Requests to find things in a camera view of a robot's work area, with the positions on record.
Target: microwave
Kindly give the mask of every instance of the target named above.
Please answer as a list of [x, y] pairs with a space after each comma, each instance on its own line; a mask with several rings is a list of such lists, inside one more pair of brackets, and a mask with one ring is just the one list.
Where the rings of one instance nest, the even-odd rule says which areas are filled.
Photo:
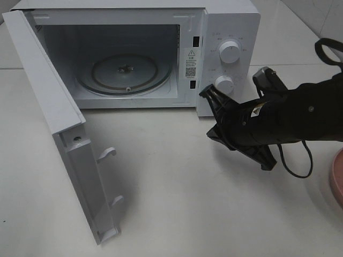
[[249, 0], [22, 0], [3, 14], [97, 244], [119, 234], [80, 109], [195, 107], [209, 84], [239, 99], [260, 14]]

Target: open microwave door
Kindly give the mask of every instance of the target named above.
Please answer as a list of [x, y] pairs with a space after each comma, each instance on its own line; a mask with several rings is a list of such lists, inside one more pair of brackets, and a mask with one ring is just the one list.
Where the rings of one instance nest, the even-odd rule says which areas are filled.
[[100, 244], [120, 231], [113, 212], [122, 197], [108, 199], [97, 167], [102, 158], [114, 155], [115, 150], [108, 148], [95, 160], [84, 128], [85, 118], [32, 29], [35, 26], [29, 14], [13, 11], [3, 17], [95, 241]]

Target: qr code sticker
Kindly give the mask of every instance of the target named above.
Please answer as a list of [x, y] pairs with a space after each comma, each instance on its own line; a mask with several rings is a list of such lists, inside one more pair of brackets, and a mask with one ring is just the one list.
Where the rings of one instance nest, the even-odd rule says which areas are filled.
[[196, 70], [196, 67], [186, 68], [186, 77], [195, 77]]

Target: white countertop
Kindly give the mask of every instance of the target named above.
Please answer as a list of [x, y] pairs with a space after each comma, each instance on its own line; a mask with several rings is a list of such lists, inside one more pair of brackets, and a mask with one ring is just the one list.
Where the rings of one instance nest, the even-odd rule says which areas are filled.
[[[242, 101], [257, 97], [251, 76], [264, 65], [289, 88], [339, 71], [321, 64], [316, 36], [284, 4], [254, 2], [265, 18]], [[291, 44], [286, 31], [297, 35]], [[343, 210], [328, 175], [342, 143], [310, 142], [314, 173], [296, 179], [275, 147], [268, 172], [211, 141], [214, 119], [194, 109], [83, 111], [95, 153], [118, 151], [105, 176], [127, 202], [122, 234], [96, 246], [25, 72], [12, 70], [21, 64], [4, 25], [0, 42], [1, 257], [341, 256]], [[289, 166], [307, 172], [302, 145], [284, 149]]]

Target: black cable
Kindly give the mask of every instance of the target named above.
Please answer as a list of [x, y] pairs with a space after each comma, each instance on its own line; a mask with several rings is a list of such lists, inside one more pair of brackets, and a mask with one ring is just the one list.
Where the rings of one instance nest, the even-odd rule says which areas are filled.
[[286, 169], [291, 175], [293, 175], [294, 177], [297, 177], [297, 178], [308, 178], [308, 177], [312, 174], [312, 169], [313, 169], [313, 158], [312, 158], [311, 150], [310, 150], [310, 148], [307, 146], [306, 141], [301, 141], [301, 142], [302, 142], [302, 144], [304, 145], [304, 147], [305, 147], [307, 153], [309, 154], [310, 162], [311, 162], [310, 171], [309, 171], [309, 173], [308, 173], [306, 176], [301, 176], [301, 175], [298, 175], [298, 174], [295, 174], [294, 172], [292, 172], [292, 171], [289, 169], [289, 167], [287, 166], [286, 162], [285, 162], [284, 151], [282, 150], [282, 145], [281, 145], [281, 144], [278, 144], [278, 148], [279, 148], [279, 151], [280, 151], [281, 161], [282, 161], [282, 164], [284, 165], [285, 169]]

